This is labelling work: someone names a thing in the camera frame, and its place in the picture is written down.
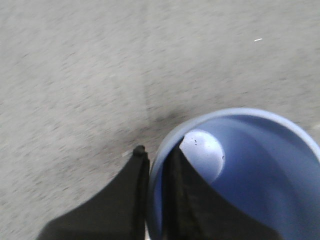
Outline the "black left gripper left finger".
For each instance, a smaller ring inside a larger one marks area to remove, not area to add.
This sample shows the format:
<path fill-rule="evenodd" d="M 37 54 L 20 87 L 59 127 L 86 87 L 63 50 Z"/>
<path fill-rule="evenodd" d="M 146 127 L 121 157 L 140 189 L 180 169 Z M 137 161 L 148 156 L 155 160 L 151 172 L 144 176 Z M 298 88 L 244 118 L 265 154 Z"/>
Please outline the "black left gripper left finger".
<path fill-rule="evenodd" d="M 150 160 L 138 145 L 120 172 L 100 192 L 49 221 L 39 240 L 143 240 Z"/>

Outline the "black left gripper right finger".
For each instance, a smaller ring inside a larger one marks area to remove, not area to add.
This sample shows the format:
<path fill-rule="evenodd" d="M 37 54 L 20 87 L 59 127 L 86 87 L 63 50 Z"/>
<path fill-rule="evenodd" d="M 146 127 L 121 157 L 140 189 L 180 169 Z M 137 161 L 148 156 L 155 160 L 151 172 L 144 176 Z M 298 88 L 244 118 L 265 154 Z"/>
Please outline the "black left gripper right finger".
<path fill-rule="evenodd" d="M 175 146 L 162 171 L 162 238 L 280 240 L 282 237 L 213 190 Z"/>

